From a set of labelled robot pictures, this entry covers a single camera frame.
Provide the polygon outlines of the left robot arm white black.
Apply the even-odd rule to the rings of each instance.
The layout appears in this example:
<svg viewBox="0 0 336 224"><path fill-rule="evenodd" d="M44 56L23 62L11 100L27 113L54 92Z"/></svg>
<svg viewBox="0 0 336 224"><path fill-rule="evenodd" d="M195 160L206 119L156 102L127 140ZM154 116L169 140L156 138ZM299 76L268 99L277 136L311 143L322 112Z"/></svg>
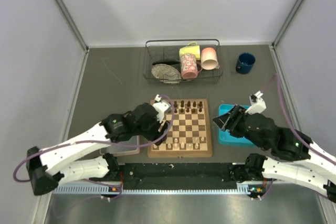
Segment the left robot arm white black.
<svg viewBox="0 0 336 224"><path fill-rule="evenodd" d="M45 149L34 146L27 151L31 156L26 164L33 194L41 196L58 186L76 180L103 178L114 180L119 174L119 165L112 154L94 159L82 157L107 147L111 143L128 141L134 136L143 136L160 144L165 140L169 124L163 119L170 112L166 101L154 104L143 103L124 114L111 114L84 133L62 144Z"/></svg>

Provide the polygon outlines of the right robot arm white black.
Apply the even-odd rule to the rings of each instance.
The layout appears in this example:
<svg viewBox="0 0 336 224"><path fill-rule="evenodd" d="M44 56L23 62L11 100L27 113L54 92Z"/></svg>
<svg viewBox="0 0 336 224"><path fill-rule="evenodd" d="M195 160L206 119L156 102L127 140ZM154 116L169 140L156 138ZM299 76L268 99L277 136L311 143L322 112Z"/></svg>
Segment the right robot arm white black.
<svg viewBox="0 0 336 224"><path fill-rule="evenodd" d="M235 105L213 118L217 127L236 138L246 138L271 156L250 154L244 165L232 168L232 179L283 180L309 188L335 202L335 157L310 137L292 127L279 127L260 113Z"/></svg>

